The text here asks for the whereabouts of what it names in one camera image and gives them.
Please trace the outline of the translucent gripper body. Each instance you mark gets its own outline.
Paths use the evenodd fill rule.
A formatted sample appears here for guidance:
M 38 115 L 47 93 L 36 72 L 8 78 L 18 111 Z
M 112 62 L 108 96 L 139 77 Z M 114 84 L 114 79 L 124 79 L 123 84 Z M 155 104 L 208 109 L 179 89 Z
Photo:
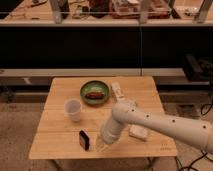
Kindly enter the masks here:
M 113 144 L 113 141 L 104 139 L 101 135 L 96 137 L 95 148 L 97 152 L 105 151 L 109 146 Z

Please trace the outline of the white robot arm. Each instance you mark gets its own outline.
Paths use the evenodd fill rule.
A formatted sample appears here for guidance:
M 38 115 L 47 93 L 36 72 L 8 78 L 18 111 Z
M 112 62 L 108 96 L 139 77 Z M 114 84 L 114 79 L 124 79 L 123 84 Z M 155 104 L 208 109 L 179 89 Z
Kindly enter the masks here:
M 96 142 L 98 148 L 114 144 L 127 124 L 148 129 L 177 139 L 194 148 L 213 154 L 213 123 L 171 115 L 145 113 L 127 103 L 116 103 L 102 124 Z

